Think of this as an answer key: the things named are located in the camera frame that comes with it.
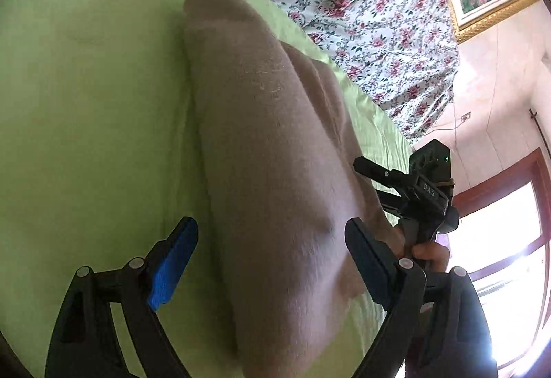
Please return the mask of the person's right hand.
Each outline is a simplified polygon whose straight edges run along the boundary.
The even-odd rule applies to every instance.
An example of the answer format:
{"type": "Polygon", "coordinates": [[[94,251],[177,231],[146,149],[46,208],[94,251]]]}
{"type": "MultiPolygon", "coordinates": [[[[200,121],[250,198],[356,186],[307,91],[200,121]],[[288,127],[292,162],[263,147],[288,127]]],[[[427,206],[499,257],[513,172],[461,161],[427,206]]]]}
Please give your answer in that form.
{"type": "Polygon", "coordinates": [[[403,230],[398,225],[392,229],[397,238],[395,242],[396,246],[392,248],[392,251],[397,258],[409,257],[417,261],[425,261],[429,267],[429,271],[438,273],[446,271],[450,260],[449,248],[435,241],[413,245],[411,248],[408,248],[405,243],[403,230]]]}

